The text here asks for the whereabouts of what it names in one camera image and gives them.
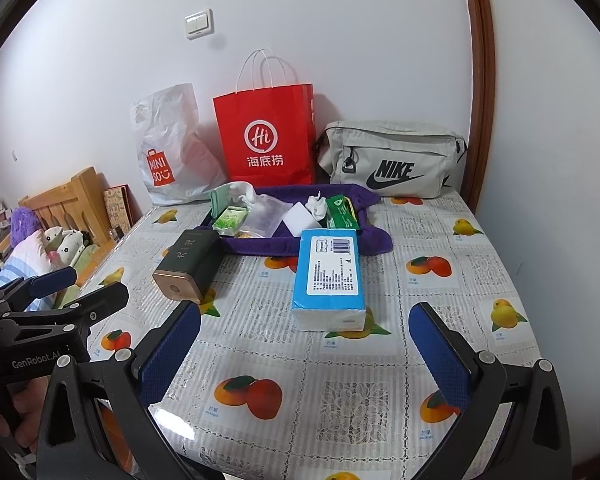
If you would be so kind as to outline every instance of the green packet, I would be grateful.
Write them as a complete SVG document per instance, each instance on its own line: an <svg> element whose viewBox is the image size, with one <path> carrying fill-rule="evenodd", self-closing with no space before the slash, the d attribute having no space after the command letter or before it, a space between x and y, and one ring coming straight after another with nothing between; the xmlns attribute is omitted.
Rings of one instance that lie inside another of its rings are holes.
<svg viewBox="0 0 600 480"><path fill-rule="evenodd" d="M346 196L332 196L326 202L329 229L360 229L353 204Z"/></svg>
<svg viewBox="0 0 600 480"><path fill-rule="evenodd" d="M211 227L222 236L235 236L248 213L249 211L245 207L229 206L222 211Z"/></svg>

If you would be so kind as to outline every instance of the table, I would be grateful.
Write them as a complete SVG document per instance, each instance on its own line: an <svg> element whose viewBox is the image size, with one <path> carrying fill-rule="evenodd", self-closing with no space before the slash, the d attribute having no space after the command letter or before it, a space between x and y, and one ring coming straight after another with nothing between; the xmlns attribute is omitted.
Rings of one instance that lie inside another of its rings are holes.
<svg viewBox="0 0 600 480"><path fill-rule="evenodd" d="M176 303L160 293L152 271L208 208L155 208L85 283L82 292L90 292L122 268L130 293L125 309L93 328L94 359L110 356L99 341L111 330L129 332L134 345L166 319ZM528 322L494 327L490 314L497 300L528 317L498 255L454 190L445 188L434 200L384 199L369 209L369 218L391 233L395 247L361 258L373 315L363 338L296 330L290 314L294 259L225 258L200 306L197 340L162 402L150 407L179 453L246 480L324 480L337 472L358 480L410 478L456 417L446 405L429 402L437 387L406 324L419 301L428 301L474 349L488 349L504 363L531 365L540 357ZM468 221L472 234L454 234L454 228L469 232L459 219ZM413 261L422 256L438 273L411 272L421 271ZM233 390L223 387L228 380ZM484 468L506 415L503 406L472 465L474 474Z"/></svg>

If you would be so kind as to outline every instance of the purple towel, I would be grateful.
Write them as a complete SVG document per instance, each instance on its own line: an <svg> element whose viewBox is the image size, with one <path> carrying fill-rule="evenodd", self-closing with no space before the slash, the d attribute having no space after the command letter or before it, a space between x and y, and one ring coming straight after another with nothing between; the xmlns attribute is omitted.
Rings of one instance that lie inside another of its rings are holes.
<svg viewBox="0 0 600 480"><path fill-rule="evenodd" d="M295 204L306 203L310 196L330 198L335 195L349 197L358 216L358 251L365 256L389 253L394 244L388 232L366 221L366 208L380 202L380 197L358 184L314 184L310 186L273 186L256 188L256 193L265 193L277 199ZM211 229L211 213L196 229ZM249 256L298 256L300 238L293 237L284 223L280 224L271 238L222 237L222 246L228 253Z"/></svg>

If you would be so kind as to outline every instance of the pillow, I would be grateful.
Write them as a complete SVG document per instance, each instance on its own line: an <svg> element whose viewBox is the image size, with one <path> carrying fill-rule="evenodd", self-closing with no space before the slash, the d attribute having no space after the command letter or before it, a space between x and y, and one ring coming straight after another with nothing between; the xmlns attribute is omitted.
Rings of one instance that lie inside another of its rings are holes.
<svg viewBox="0 0 600 480"><path fill-rule="evenodd" d="M32 278L59 269L46 254L44 239L45 235L42 229L39 229L13 248L11 256L8 257L4 263L4 268L0 272L0 286L6 285L17 278ZM55 297L55 294L51 294L46 298L33 300L26 310L28 312L32 310L49 310L53 307Z"/></svg>

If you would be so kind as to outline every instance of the dark green box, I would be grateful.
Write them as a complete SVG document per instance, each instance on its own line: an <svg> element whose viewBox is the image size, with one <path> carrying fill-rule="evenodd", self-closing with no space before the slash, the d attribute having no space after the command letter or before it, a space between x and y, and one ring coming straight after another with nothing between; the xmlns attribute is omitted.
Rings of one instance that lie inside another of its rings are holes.
<svg viewBox="0 0 600 480"><path fill-rule="evenodd" d="M170 300L200 304L224 258L220 235L187 229L154 270L154 280Z"/></svg>
<svg viewBox="0 0 600 480"><path fill-rule="evenodd" d="M328 198L327 227L329 229L360 229L351 200L344 195Z"/></svg>

